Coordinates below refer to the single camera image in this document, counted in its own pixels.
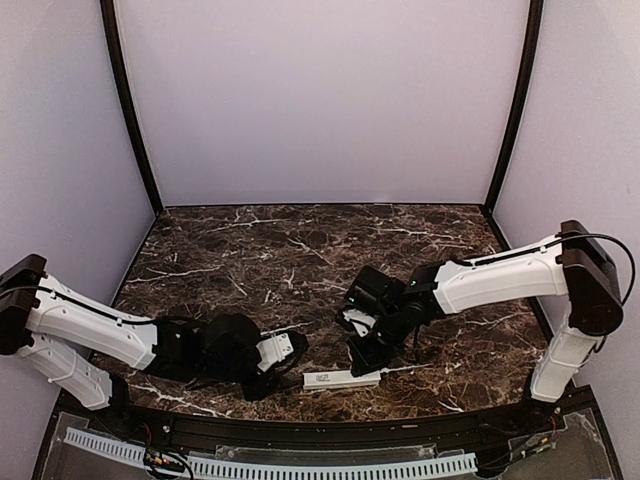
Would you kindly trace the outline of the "white remote control body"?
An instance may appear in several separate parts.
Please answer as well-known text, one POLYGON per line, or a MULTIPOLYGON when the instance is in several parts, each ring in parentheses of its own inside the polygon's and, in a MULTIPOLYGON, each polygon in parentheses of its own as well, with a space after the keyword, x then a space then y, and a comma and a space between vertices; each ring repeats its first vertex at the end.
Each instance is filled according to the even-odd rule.
POLYGON ((378 386, 381 377, 380 372, 373 372, 359 377, 354 377, 349 370, 308 372, 303 374, 303 390, 316 391, 378 386))

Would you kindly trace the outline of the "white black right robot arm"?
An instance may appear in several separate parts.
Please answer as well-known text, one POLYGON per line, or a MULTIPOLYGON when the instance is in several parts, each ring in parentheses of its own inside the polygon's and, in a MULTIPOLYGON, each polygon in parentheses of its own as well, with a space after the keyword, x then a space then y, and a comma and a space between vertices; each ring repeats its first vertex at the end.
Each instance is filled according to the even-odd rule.
POLYGON ((600 244, 611 239, 569 220, 557 234, 518 249, 421 265, 407 281, 363 267, 345 301, 374 322, 347 341, 352 375, 387 367, 411 333, 435 320, 505 301, 565 296, 568 310, 533 370, 530 396, 510 413, 517 432, 534 432, 549 416, 548 403, 561 398, 574 374, 622 324, 631 293, 620 289, 615 262, 600 244))

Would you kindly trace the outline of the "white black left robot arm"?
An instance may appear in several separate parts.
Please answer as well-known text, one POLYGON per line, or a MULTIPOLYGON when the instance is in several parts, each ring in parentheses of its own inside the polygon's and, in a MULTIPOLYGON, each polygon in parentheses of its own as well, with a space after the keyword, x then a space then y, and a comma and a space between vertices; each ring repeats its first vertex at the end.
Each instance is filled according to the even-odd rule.
POLYGON ((305 335, 267 336, 242 314, 202 323, 181 316, 127 314, 81 295, 30 254, 1 275, 1 353, 17 357, 73 395, 120 436, 141 427, 126 381, 91 365, 84 346, 147 375, 199 390, 240 386, 247 401, 273 394, 308 349, 305 335))

